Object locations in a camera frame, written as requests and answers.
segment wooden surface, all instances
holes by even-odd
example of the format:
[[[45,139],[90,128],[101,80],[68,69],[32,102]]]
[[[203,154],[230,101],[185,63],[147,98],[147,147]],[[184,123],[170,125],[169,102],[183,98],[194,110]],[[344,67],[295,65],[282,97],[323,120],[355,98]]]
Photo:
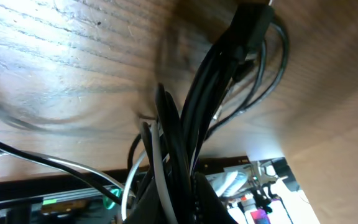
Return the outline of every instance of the wooden surface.
[[[281,0],[274,7],[291,38],[285,76],[202,153],[258,159],[284,152],[320,222],[355,223],[358,1]],[[156,82],[180,108],[235,10],[235,1],[224,0],[0,0],[0,141],[102,170],[125,167],[135,114],[155,114]],[[272,30],[267,39],[271,76],[279,41]],[[48,131],[13,128],[1,121],[5,114]],[[0,181],[52,174],[0,158]]]

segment wood grain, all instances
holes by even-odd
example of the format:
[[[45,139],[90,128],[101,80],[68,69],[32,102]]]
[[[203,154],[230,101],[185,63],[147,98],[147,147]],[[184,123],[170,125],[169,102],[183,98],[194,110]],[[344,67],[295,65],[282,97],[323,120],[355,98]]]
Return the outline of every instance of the wood grain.
[[[126,165],[136,113],[162,82],[181,108],[236,1],[0,0],[0,141],[98,169]],[[358,220],[358,1],[280,0],[291,38],[280,86],[219,130],[204,156],[287,156],[321,223]],[[267,34],[264,86],[280,41]],[[232,110],[241,95],[228,102]],[[1,121],[14,116],[48,131]],[[0,181],[54,175],[0,158]]]

